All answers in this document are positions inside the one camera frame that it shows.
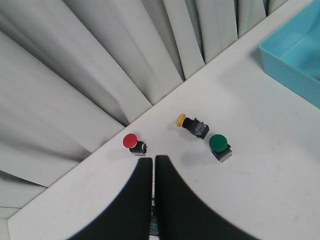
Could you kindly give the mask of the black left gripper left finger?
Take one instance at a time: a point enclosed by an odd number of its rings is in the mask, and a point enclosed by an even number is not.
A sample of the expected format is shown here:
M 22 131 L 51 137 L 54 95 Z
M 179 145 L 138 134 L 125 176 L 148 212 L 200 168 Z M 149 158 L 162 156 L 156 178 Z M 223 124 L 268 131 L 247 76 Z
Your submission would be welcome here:
M 137 161 L 112 203 L 71 240 L 148 240 L 152 209 L 153 160 Z

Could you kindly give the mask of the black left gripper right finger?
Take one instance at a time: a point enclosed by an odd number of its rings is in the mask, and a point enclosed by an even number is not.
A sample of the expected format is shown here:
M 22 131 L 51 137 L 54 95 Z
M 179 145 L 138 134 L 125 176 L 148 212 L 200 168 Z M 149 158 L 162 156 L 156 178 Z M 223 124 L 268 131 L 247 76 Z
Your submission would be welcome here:
M 167 155 L 155 158 L 155 207 L 161 240 L 253 240 L 209 208 Z

